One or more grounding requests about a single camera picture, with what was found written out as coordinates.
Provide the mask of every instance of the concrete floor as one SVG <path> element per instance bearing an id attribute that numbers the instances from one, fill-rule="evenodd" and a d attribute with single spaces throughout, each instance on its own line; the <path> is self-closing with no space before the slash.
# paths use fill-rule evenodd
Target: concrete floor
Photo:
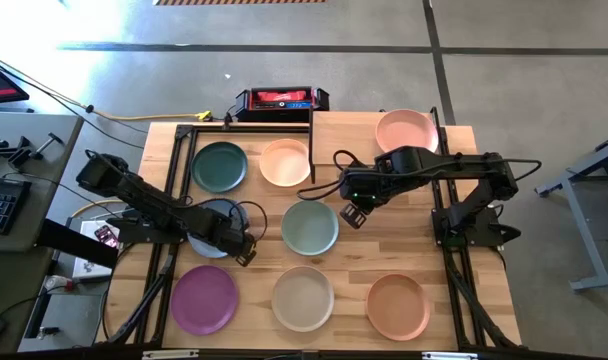
<path id="1" fill-rule="evenodd" d="M 35 7 L 20 19 L 36 26 L 31 34 L 13 33 L 4 19 L 17 13 L 4 3 L 0 56 L 60 92 L 115 114 L 210 109 L 221 115 L 242 89 L 297 84 L 327 90 L 334 110 L 441 105 L 432 57 L 426 54 L 49 50 L 58 41 L 427 46 L 421 0 L 205 7 L 153 7 L 148 0 L 64 1 L 62 7 L 52 1 L 26 5 Z M 608 0 L 433 0 L 433 5 L 442 46 L 608 47 Z M 544 162 L 520 182 L 520 193 L 502 217 L 523 231 L 506 246 L 505 256 L 524 344 L 608 357 L 608 288 L 572 293 L 568 280 L 593 275 L 577 227 L 563 197 L 540 199 L 531 191 L 608 138 L 608 57 L 445 56 L 444 63 L 455 120 L 474 126 L 480 151 Z M 41 94 L 31 95 L 29 105 L 38 111 L 66 112 Z M 117 137 L 144 143 L 143 134 L 89 119 Z M 141 157 L 138 149 L 85 125 L 65 184 L 75 185 L 86 148 L 120 155 L 133 169 Z M 84 204 L 60 189 L 49 217 L 64 222 Z M 70 261 L 63 260 L 63 269 Z M 24 342 L 22 350 L 89 344 L 98 301 L 55 297 L 45 325 L 57 324 L 64 335 Z M 58 311 L 62 307 L 79 309 L 79 319 L 65 318 Z"/>

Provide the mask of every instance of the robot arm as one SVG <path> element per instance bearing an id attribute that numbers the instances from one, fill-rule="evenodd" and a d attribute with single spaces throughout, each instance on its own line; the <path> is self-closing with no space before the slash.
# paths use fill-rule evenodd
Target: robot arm
<path id="1" fill-rule="evenodd" d="M 340 215 L 359 229 L 373 209 L 401 193 L 415 190 L 435 179 L 479 179 L 478 187 L 463 202 L 448 209 L 451 228 L 465 223 L 494 200 L 508 200 L 517 184 L 508 162 L 497 153 L 483 155 L 436 155 L 404 146 L 375 158 L 372 168 L 353 162 L 340 175 L 340 196 L 351 202 Z"/>
<path id="2" fill-rule="evenodd" d="M 232 229 L 229 217 L 198 205 L 185 205 L 129 171 L 122 158 L 91 151 L 87 155 L 89 161 L 76 178 L 82 188 L 100 196 L 119 198 L 139 211 L 155 230 L 206 239 L 209 245 L 237 258 L 243 266 L 255 257 L 255 239 L 244 229 Z"/>

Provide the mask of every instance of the keyboard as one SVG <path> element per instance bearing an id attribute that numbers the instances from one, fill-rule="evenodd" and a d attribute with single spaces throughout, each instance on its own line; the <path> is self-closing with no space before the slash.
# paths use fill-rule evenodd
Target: keyboard
<path id="1" fill-rule="evenodd" d="M 30 182 L 0 178 L 0 235 L 11 230 L 30 188 Z"/>

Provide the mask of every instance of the wooden table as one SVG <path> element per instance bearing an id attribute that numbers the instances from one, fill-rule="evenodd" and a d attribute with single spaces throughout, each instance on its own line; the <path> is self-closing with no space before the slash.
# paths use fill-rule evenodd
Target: wooden table
<path id="1" fill-rule="evenodd" d="M 364 162 L 373 161 L 380 151 L 373 146 L 375 124 L 382 113 L 316 112 L 313 154 L 317 169 L 316 184 L 337 179 L 338 170 L 331 165 L 330 154 L 338 149 L 354 151 Z M 166 181 L 173 136 L 177 123 L 151 124 L 139 174 L 149 183 L 163 189 Z M 469 126 L 447 126 L 452 153 L 476 153 L 473 129 Z M 430 210 L 434 200 L 429 186 L 404 193 L 370 216 L 360 230 L 354 230 L 340 219 L 337 243 L 325 254 L 305 257 L 289 250 L 280 233 L 282 215 L 298 201 L 295 191 L 309 187 L 310 179 L 292 188 L 278 188 L 266 181 L 259 171 L 259 158 L 268 144 L 280 138 L 293 138 L 308 144 L 307 134 L 231 134 L 200 133 L 197 150 L 215 141 L 230 141 L 247 154 L 249 169 L 243 183 L 226 197 L 252 200 L 268 214 L 268 231 L 257 245 L 257 257 L 248 268 L 233 259 L 205 259 L 189 244 L 180 246 L 174 284 L 187 271 L 202 264 L 226 269 L 235 279 L 240 304 L 232 321 L 219 332 L 193 336 L 182 331 L 172 315 L 166 323 L 165 348 L 263 348 L 263 349 L 371 349 L 371 350 L 450 350 L 456 349 L 451 306 L 441 250 L 434 245 Z M 175 196 L 183 172 L 185 146 L 178 165 Z M 458 183 L 463 198 L 475 182 Z M 195 202 L 213 197 L 191 185 L 189 194 Z M 336 212 L 346 201 L 333 194 L 323 200 Z M 247 207 L 252 232 L 260 232 L 263 220 L 259 211 Z M 140 301 L 144 289 L 151 246 L 137 245 L 115 270 L 108 295 L 106 322 L 114 333 Z M 478 297 L 493 320 L 507 337 L 520 342 L 511 295 L 502 262 L 489 249 L 471 248 L 471 259 Z M 321 270 L 333 283 L 335 307 L 329 321 L 310 333 L 296 333 L 284 328 L 271 310 L 271 295 L 278 277 L 296 265 L 311 265 Z M 418 281 L 431 300 L 431 319 L 426 330 L 416 339 L 395 342 L 380 335 L 365 316 L 365 296 L 371 284 L 384 274 L 400 272 Z M 468 307 L 464 310 L 467 334 L 472 336 Z M 153 303 L 150 324 L 157 315 Z"/>

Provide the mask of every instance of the red device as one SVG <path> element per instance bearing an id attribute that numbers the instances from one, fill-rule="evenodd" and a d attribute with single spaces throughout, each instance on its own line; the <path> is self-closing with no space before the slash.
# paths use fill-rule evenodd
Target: red device
<path id="1" fill-rule="evenodd" d="M 241 122 L 308 122 L 311 108 L 328 111 L 328 93 L 310 86 L 252 88 L 235 99 Z"/>

